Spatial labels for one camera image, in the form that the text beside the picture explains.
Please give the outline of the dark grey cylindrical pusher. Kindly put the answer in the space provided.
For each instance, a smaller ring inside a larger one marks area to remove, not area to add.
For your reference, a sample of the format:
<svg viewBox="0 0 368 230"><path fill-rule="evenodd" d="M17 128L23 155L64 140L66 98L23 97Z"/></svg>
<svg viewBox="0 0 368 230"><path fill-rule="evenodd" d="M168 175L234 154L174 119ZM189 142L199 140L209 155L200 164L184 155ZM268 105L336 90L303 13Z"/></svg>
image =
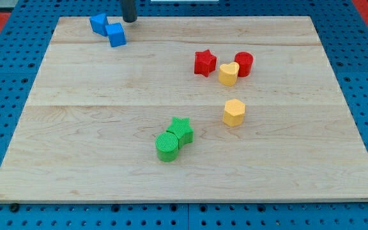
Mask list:
<svg viewBox="0 0 368 230"><path fill-rule="evenodd" d="M135 0L121 0L121 12L125 22L135 22L137 20Z"/></svg>

